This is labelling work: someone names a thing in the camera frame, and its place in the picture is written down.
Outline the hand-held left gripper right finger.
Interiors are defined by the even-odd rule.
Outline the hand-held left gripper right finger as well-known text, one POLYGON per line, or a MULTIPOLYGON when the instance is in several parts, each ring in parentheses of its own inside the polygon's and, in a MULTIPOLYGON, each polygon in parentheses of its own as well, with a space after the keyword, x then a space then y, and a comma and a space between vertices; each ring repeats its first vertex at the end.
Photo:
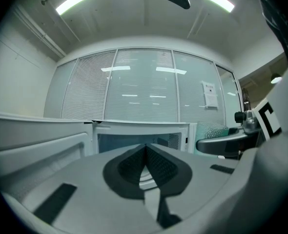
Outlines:
POLYGON ((148 144, 146 166, 156 188, 146 192, 145 205, 154 222, 145 234, 212 234, 221 220, 214 216, 216 197, 231 174, 214 169, 215 165, 234 169, 235 160, 225 160, 171 150, 148 144))

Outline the white paper notice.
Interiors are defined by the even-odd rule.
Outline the white paper notice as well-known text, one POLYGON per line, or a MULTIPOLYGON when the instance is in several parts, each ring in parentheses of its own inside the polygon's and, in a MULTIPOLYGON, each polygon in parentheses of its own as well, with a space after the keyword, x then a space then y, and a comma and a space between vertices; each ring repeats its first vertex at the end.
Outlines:
POLYGON ((206 108, 218 108, 218 95, 215 89, 215 84, 202 81, 206 108))

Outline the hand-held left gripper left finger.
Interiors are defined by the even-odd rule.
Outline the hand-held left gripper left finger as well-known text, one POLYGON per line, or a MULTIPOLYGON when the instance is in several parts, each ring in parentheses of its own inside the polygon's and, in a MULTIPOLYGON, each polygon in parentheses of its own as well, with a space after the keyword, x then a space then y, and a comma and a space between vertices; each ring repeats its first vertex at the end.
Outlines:
POLYGON ((144 200, 120 197, 103 179, 103 168, 127 149, 81 158, 57 171, 18 201, 2 195, 19 220, 36 234, 153 234, 159 225, 144 200))

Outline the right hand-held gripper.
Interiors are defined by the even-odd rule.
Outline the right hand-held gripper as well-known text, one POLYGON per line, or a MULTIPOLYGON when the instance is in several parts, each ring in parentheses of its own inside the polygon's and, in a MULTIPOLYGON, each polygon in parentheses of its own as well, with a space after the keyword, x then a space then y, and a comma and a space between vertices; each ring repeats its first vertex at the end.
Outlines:
POLYGON ((267 100, 244 112, 243 129, 231 128, 227 136, 203 138, 196 141, 196 150, 206 155, 237 156, 239 152, 257 145, 259 132, 266 141, 282 132, 278 118, 267 100))

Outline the white microwave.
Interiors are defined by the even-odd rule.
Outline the white microwave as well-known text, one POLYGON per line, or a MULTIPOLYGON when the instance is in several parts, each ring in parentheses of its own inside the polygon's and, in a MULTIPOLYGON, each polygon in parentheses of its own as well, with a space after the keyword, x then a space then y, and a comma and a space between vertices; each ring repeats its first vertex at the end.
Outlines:
POLYGON ((0 177, 46 160, 71 148, 82 157, 99 152, 98 135, 179 135, 180 151, 192 153, 194 123, 92 121, 27 117, 0 112, 0 177))

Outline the glass partition with blinds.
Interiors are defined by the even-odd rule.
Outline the glass partition with blinds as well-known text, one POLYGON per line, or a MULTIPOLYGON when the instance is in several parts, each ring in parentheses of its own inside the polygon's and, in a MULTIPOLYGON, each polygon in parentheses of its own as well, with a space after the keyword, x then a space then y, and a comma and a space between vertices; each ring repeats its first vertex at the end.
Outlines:
POLYGON ((240 110, 233 74, 213 61, 174 50, 126 48, 57 67, 44 116, 236 127, 240 110), (215 84, 218 108, 206 108, 202 81, 215 84))

